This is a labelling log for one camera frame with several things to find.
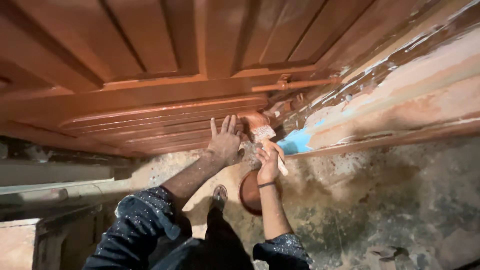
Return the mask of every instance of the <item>wooden door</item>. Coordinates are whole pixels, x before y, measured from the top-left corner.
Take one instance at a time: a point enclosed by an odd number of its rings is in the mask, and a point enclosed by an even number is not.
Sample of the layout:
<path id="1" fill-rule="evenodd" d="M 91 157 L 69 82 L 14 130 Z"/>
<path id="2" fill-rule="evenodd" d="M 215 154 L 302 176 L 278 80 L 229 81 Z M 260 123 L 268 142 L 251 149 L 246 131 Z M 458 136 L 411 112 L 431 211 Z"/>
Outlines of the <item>wooden door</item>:
<path id="1" fill-rule="evenodd" d="M 124 156 L 203 148 L 210 118 L 262 110 L 272 93 L 253 86 L 309 80 L 367 9 L 394 2 L 3 0 L 0 133 Z"/>

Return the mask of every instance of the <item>bracelet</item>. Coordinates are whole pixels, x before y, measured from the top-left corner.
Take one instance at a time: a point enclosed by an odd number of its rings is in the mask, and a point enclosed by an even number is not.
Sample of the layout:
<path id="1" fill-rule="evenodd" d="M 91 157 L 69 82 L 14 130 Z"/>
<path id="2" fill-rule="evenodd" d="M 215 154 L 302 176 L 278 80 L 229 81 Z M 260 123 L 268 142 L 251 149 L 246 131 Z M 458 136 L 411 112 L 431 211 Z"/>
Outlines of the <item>bracelet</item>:
<path id="1" fill-rule="evenodd" d="M 262 187 L 265 187 L 265 186 L 268 186 L 268 185 L 271 185 L 271 184 L 275 184 L 275 181 L 271 181 L 271 182 L 268 182 L 268 183 L 265 183 L 265 184 L 260 184 L 260 185 L 257 185 L 258 189 L 262 188 Z"/>

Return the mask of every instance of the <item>brush handle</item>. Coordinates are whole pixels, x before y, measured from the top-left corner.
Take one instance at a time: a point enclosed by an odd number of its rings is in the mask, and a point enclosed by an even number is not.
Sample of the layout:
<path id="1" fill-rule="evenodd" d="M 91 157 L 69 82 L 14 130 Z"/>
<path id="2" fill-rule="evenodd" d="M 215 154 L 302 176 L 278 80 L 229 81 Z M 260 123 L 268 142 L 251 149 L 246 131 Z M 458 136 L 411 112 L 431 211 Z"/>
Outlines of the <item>brush handle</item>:
<path id="1" fill-rule="evenodd" d="M 283 149 L 278 144 L 270 141 L 269 139 L 262 140 L 262 144 L 265 148 L 265 151 L 267 151 L 268 155 L 270 155 L 270 152 L 269 152 L 270 147 L 274 147 L 275 150 L 277 150 L 278 157 L 279 157 L 277 167 L 283 176 L 287 176 L 288 170 L 285 167 L 285 163 L 283 162 L 285 160 L 285 154 L 283 152 Z"/>

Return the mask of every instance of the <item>blue paint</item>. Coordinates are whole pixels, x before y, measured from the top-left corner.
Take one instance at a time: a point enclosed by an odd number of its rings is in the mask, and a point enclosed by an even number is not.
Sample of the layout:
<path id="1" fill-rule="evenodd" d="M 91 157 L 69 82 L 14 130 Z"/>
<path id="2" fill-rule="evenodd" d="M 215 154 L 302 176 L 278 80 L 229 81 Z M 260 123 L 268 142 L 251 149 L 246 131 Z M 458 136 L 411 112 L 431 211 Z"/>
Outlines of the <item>blue paint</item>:
<path id="1" fill-rule="evenodd" d="M 313 126 L 319 126 L 324 122 L 325 119 L 322 119 Z M 306 131 L 307 127 L 304 127 L 300 130 L 294 130 L 285 138 L 277 142 L 277 144 L 283 149 L 285 155 L 292 155 L 313 150 L 313 148 L 307 146 L 307 143 L 310 142 L 312 135 Z"/>

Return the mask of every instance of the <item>hand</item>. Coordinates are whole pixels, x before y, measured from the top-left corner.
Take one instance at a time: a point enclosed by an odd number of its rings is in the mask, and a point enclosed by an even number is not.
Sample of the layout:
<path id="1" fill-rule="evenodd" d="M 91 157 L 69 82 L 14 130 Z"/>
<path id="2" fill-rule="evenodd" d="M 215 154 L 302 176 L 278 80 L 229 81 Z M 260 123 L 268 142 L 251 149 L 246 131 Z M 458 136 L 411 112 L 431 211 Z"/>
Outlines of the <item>hand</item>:
<path id="1" fill-rule="evenodd" d="M 237 116 L 228 115 L 222 123 L 220 133 L 217 133 L 215 118 L 210 121 L 212 129 L 212 140 L 208 145 L 208 151 L 213 153 L 214 159 L 222 164 L 222 166 L 230 166 L 237 164 L 243 157 L 243 151 L 239 151 L 240 147 L 240 131 L 235 131 L 237 125 Z"/>
<path id="2" fill-rule="evenodd" d="M 275 180 L 280 170 L 278 169 L 278 152 L 274 147 L 270 147 L 268 155 L 265 150 L 257 148 L 258 154 L 255 156 L 262 162 L 262 168 L 258 172 L 257 184 L 265 184 Z"/>

